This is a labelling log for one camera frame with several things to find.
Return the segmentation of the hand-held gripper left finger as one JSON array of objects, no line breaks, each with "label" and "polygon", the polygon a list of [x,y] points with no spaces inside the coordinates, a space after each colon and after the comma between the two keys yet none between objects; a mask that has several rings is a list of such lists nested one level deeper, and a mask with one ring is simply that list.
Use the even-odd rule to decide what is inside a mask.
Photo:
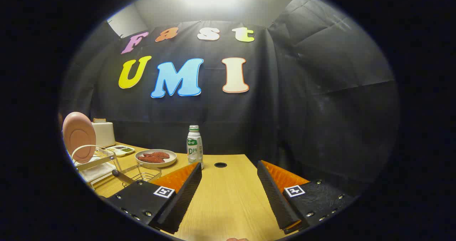
[{"label": "hand-held gripper left finger", "polygon": [[113,171],[124,188],[106,197],[106,203],[151,228],[174,234],[187,213],[202,179],[202,165],[192,163],[157,179],[134,180]]}]

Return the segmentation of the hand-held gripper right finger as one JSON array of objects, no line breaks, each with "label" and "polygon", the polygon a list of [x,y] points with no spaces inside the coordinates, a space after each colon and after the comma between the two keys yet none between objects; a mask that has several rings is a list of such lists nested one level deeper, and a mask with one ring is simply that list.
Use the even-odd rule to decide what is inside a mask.
[{"label": "hand-held gripper right finger", "polygon": [[257,163],[257,175],[285,234],[319,225],[356,199],[327,181],[310,181],[263,160]]}]

